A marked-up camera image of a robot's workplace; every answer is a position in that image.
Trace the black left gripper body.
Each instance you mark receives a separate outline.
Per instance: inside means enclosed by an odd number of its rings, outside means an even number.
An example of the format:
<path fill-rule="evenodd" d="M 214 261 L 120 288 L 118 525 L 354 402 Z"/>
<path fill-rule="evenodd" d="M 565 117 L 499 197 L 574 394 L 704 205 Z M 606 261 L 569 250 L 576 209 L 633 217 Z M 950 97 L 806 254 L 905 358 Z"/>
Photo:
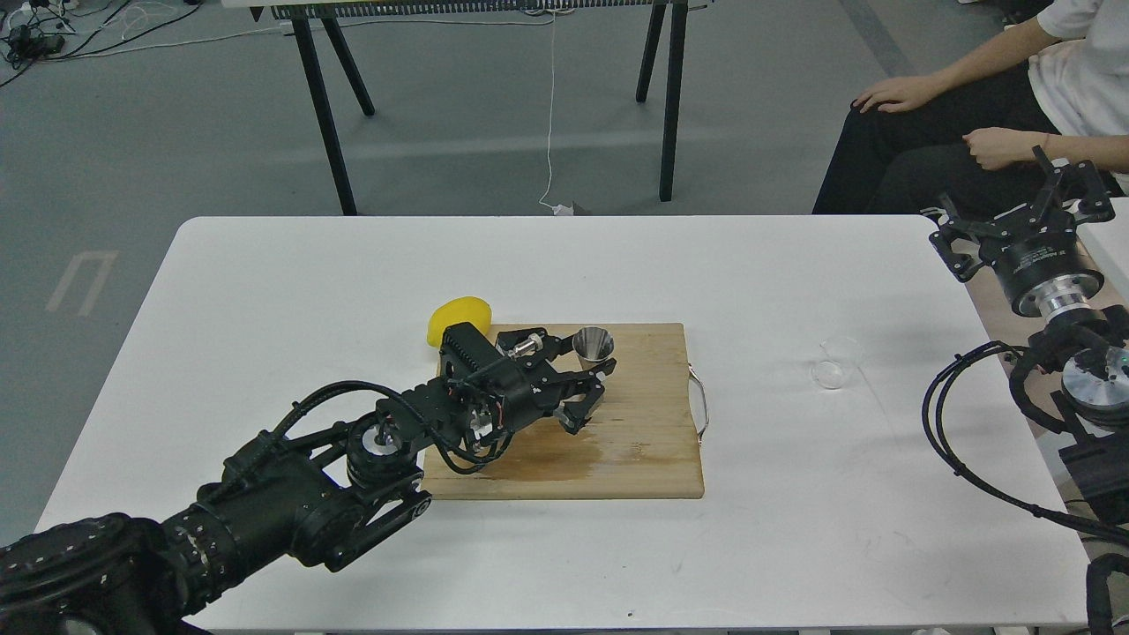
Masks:
<path fill-rule="evenodd" d="M 432 429 L 443 442 L 504 442 L 551 417 L 564 399 L 564 373 L 553 359 L 523 369 L 496 341 L 460 323 L 446 329 L 432 382 Z"/>

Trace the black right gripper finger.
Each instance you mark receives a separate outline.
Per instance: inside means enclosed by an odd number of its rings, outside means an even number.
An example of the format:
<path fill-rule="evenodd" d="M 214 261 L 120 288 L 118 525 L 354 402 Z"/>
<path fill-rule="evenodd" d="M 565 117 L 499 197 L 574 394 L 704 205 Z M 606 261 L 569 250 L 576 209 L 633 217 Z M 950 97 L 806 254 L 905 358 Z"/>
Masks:
<path fill-rule="evenodd" d="M 1045 175 L 1032 202 L 1032 225 L 1041 232 L 1076 232 L 1083 225 L 1115 217 L 1104 180 L 1092 160 L 1050 158 L 1044 148 L 1032 148 Z"/>
<path fill-rule="evenodd" d="M 943 195 L 940 205 L 927 206 L 920 216 L 936 225 L 929 242 L 959 282 L 968 284 L 975 271 L 984 268 L 991 268 L 1003 284 L 1019 280 L 1019 266 L 1010 256 L 1019 254 L 1013 246 L 1024 236 L 1021 230 L 1025 228 L 1029 205 L 1013 206 L 1007 212 L 979 220 L 961 216 L 951 198 Z"/>

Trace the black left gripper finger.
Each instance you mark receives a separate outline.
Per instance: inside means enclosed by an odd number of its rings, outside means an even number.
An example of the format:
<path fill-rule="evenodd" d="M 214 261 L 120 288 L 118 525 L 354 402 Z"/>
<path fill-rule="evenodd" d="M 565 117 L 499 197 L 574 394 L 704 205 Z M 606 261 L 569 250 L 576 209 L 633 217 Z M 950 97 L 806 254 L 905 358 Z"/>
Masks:
<path fill-rule="evenodd" d="M 501 331 L 496 338 L 496 349 L 504 357 L 515 360 L 523 369 L 535 369 L 542 362 L 549 364 L 560 356 L 575 354 L 580 368 L 598 379 L 609 377 L 616 369 L 613 336 L 605 328 L 580 328 L 564 337 L 548 334 L 544 328 Z"/>
<path fill-rule="evenodd" d="M 590 421 L 592 414 L 602 403 L 605 379 L 605 375 L 579 375 L 578 379 L 569 379 L 567 398 L 561 399 L 552 411 L 553 417 L 568 434 L 575 437 Z"/>

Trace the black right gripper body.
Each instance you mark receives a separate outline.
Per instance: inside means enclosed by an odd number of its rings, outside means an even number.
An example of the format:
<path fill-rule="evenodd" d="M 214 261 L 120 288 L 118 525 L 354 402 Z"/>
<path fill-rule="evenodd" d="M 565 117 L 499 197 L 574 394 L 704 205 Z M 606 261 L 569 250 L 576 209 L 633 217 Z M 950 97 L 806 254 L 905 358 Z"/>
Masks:
<path fill-rule="evenodd" d="M 1104 282 L 1073 230 L 1038 233 L 1001 254 L 1001 289 L 1021 318 L 1056 318 L 1088 307 Z"/>

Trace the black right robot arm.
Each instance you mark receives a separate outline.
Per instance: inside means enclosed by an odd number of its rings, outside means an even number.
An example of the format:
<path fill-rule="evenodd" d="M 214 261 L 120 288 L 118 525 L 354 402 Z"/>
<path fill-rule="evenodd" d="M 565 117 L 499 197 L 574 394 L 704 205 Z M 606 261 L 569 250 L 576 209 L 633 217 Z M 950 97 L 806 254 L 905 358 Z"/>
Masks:
<path fill-rule="evenodd" d="M 1112 634 L 1115 617 L 1109 581 L 1126 574 L 1126 308 L 1094 308 L 1089 301 L 1104 277 L 1078 237 L 1080 225 L 1110 221 L 1114 206 L 1093 162 L 1052 160 L 1041 147 L 1033 155 L 1045 181 L 1029 205 L 992 220 L 968 220 L 949 198 L 931 233 L 931 244 L 946 268 L 962 282 L 990 268 L 1013 313 L 1040 318 L 1045 325 L 1026 346 L 991 341 L 975 347 L 940 369 L 921 403 L 924 434 L 956 477 L 980 490 L 1047 519 L 1117 545 L 1086 569 L 1086 616 L 1092 634 Z M 1010 357 L 1008 388 L 1013 403 L 1029 421 L 1073 445 L 1060 458 L 1089 507 L 1089 516 L 1056 512 L 1019 501 L 986 482 L 965 466 L 944 430 L 944 406 L 960 374 L 996 355 Z"/>

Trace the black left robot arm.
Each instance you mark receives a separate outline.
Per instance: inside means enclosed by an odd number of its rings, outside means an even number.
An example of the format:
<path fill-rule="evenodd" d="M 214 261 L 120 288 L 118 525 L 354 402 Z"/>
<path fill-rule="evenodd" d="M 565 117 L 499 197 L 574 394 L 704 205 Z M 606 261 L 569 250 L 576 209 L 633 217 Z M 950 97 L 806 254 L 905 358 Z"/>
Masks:
<path fill-rule="evenodd" d="M 437 349 L 436 377 L 404 392 L 359 379 L 317 389 L 165 521 L 112 513 L 5 547 L 5 634 L 195 634 L 190 615 L 280 557 L 335 573 L 415 521 L 432 499 L 428 447 L 474 475 L 533 421 L 575 435 L 616 369 L 596 327 L 489 340 L 460 322 Z"/>

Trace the person left hand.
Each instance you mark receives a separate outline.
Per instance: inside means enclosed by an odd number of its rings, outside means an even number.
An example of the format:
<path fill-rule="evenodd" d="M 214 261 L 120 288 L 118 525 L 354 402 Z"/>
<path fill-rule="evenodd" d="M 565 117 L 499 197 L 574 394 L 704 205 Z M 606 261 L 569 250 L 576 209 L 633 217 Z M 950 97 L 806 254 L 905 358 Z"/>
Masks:
<path fill-rule="evenodd" d="M 968 153 L 982 169 L 1003 169 L 1036 160 L 1034 148 L 1043 147 L 1051 133 L 989 127 L 962 136 Z"/>

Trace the person right hand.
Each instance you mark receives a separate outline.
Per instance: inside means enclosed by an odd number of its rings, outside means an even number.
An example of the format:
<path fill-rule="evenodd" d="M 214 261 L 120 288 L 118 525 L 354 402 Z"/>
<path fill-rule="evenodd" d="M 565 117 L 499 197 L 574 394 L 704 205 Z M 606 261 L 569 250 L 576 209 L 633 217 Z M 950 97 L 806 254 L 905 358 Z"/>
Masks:
<path fill-rule="evenodd" d="M 914 111 L 945 90 L 946 84 L 935 75 L 887 78 L 864 89 L 851 102 L 851 108 L 859 113 Z"/>

